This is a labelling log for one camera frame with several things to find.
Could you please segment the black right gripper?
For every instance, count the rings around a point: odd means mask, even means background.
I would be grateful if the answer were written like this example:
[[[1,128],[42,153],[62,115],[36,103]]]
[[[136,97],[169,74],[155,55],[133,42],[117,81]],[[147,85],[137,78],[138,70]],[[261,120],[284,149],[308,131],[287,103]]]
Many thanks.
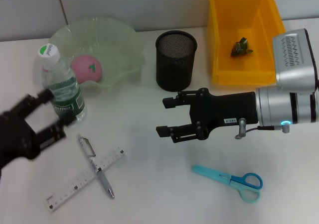
[[[162,102],[166,109],[190,105],[192,124],[156,127],[159,137],[171,137],[174,143],[205,140],[214,129],[238,125],[242,118],[247,124],[258,123],[254,92],[214,96],[207,88],[202,88],[199,91],[180,91],[175,98],[164,98]]]

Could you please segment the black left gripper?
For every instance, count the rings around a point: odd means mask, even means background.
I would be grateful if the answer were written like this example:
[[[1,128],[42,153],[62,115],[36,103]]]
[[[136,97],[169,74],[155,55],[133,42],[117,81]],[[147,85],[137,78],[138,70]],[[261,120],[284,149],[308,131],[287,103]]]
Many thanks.
[[[16,158],[35,159],[40,149],[47,149],[66,137],[64,128],[75,122],[75,117],[65,116],[38,133],[24,120],[42,104],[50,102],[54,95],[50,89],[44,89],[37,97],[26,95],[12,112],[0,115],[0,167],[4,168]]]

